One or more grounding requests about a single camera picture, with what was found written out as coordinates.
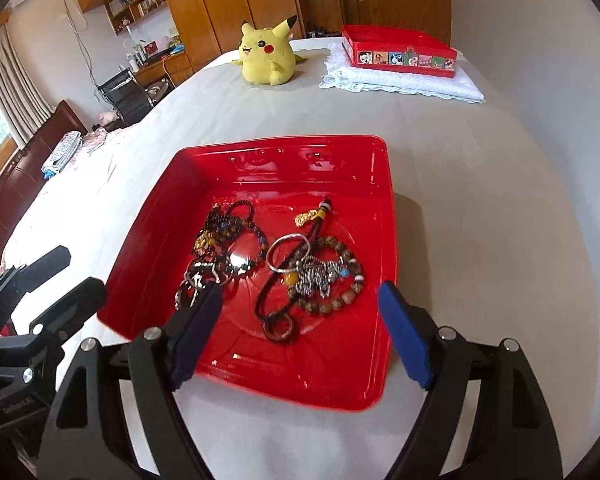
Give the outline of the gold pendant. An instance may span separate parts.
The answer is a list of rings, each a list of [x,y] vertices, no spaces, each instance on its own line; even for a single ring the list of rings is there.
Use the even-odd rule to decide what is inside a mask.
[[[304,212],[303,214],[297,214],[294,217],[294,224],[298,226],[298,228],[301,228],[310,221],[315,221],[317,219],[324,220],[325,216],[326,211],[324,211],[324,209],[312,209],[307,212]]]

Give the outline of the dark wooden headboard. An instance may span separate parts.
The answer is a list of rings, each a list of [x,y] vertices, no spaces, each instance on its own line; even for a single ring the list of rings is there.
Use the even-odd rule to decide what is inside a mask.
[[[23,150],[0,174],[0,267],[3,250],[24,213],[45,183],[42,165],[68,132],[86,133],[70,104],[62,100],[49,120],[34,134]]]

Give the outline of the silver bangle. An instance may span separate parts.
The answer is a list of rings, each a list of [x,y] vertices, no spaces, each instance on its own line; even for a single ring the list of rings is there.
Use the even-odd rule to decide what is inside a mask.
[[[279,262],[274,261],[274,257],[279,253],[279,249],[295,242],[296,246],[289,249],[288,254]],[[272,241],[268,251],[265,254],[265,264],[268,270],[277,274],[291,274],[296,270],[297,262],[302,262],[311,255],[312,245],[308,237],[300,232],[294,232],[277,237]]]

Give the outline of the black office chair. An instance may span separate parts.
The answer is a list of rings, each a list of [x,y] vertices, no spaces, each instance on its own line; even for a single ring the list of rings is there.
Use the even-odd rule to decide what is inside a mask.
[[[163,77],[143,87],[130,70],[122,70],[97,87],[126,126],[140,122],[172,90],[173,84]]]

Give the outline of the red tin box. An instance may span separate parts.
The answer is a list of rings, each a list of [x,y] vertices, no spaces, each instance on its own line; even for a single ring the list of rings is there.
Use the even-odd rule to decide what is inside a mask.
[[[358,412],[385,389],[376,304],[398,273],[388,145],[377,136],[285,136],[183,148],[152,186],[114,263],[99,321],[124,338],[164,324],[213,207],[251,220],[198,361],[202,376],[271,398]]]

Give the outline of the yellow Pikachu plush toy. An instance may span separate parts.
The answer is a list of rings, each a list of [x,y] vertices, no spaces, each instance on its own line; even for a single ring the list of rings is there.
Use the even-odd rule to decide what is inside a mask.
[[[291,29],[297,20],[298,16],[293,15],[275,27],[260,29],[248,22],[242,23],[239,58],[233,64],[242,68],[242,78],[245,81],[250,84],[279,86],[291,80],[297,65],[308,60],[294,53],[289,43]]]

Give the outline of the white folded cloth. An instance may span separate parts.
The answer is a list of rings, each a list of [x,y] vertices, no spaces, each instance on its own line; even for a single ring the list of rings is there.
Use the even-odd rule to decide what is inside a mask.
[[[462,68],[451,78],[412,73],[387,72],[354,67],[342,44],[332,42],[325,60],[326,73],[318,86],[353,93],[383,91],[404,96],[432,96],[469,104],[484,102],[484,94]]]

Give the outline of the red tin lid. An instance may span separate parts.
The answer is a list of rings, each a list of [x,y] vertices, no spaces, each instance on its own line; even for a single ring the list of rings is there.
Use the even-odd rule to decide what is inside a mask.
[[[347,24],[342,38],[354,67],[443,78],[456,73],[457,52],[426,32]]]

